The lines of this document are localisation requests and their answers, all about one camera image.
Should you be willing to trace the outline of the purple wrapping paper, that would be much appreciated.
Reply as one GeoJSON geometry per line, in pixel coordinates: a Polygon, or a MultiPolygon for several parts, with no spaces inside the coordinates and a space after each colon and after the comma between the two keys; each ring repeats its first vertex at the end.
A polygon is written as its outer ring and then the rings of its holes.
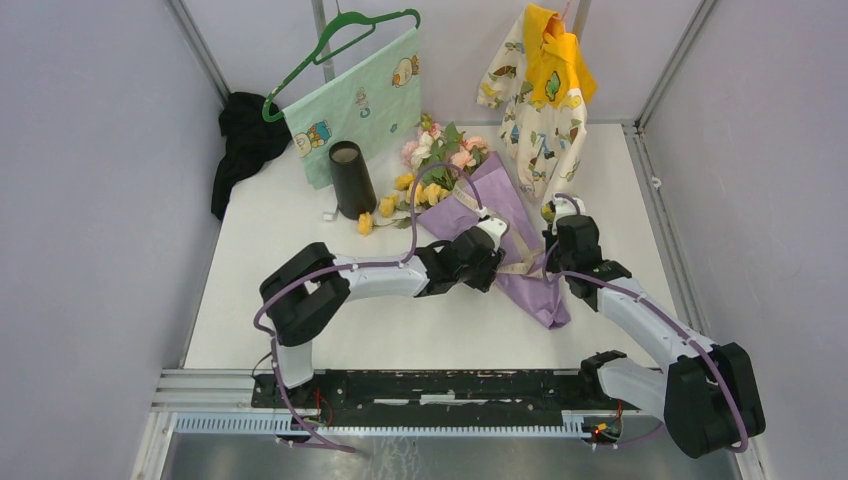
{"type": "Polygon", "coordinates": [[[472,185],[461,181],[458,193],[419,214],[417,225],[439,240],[455,239],[477,224],[477,190],[489,213],[507,224],[501,241],[505,256],[495,279],[498,289],[543,327],[565,326],[571,315],[560,287],[542,278],[542,234],[531,223],[499,154],[490,154],[471,179],[472,185]]]}

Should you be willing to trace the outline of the artificial flower bunch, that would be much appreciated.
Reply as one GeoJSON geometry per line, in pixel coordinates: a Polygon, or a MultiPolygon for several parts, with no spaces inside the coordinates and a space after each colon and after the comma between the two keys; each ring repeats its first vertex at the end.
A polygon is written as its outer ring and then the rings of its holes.
{"type": "Polygon", "coordinates": [[[392,192],[378,201],[375,212],[359,216],[357,232],[367,236],[381,227],[410,227],[412,215],[446,201],[490,152],[483,137],[468,135],[454,123],[443,126],[423,113],[416,138],[401,150],[407,172],[395,178],[392,192]]]}

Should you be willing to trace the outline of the beige printed ribbon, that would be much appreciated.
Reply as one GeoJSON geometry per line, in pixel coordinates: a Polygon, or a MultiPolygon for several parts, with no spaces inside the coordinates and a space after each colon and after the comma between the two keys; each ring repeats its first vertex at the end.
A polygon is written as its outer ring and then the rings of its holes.
{"type": "MultiPolygon", "coordinates": [[[[459,181],[453,190],[452,196],[467,209],[476,213],[476,210],[482,207],[479,205],[479,201],[473,196],[473,191],[468,192],[467,188],[471,188],[471,183],[469,181],[459,181]]],[[[493,214],[505,220],[496,211],[491,209],[489,210],[493,214]]],[[[508,252],[515,253],[518,261],[510,263],[507,259],[504,259],[498,268],[498,273],[541,279],[542,271],[541,268],[536,265],[536,261],[539,256],[543,255],[543,249],[530,249],[522,235],[515,231],[509,222],[508,224],[509,230],[503,237],[501,247],[506,247],[508,252]]]]}

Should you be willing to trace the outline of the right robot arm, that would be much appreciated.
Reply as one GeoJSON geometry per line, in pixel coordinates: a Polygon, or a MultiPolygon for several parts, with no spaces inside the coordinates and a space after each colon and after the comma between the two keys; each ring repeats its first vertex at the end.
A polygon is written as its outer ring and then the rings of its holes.
{"type": "Polygon", "coordinates": [[[604,257],[594,219],[571,214],[543,233],[546,273],[615,323],[655,362],[639,365],[610,350],[581,363],[589,391],[621,400],[659,420],[691,458],[721,449],[740,453],[766,430],[752,361],[740,345],[720,345],[674,318],[632,273],[604,257]]]}

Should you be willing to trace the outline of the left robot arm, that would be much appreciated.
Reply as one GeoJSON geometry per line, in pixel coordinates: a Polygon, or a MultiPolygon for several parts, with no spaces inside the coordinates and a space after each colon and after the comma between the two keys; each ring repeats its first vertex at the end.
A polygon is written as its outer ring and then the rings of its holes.
{"type": "Polygon", "coordinates": [[[312,380],[312,342],[347,302],[441,295],[461,284],[488,292],[505,257],[507,230],[506,222],[486,217],[453,240],[385,258],[334,255],[323,242],[304,247],[259,287],[257,316],[271,321],[265,331],[279,383],[294,388],[312,380]]]}

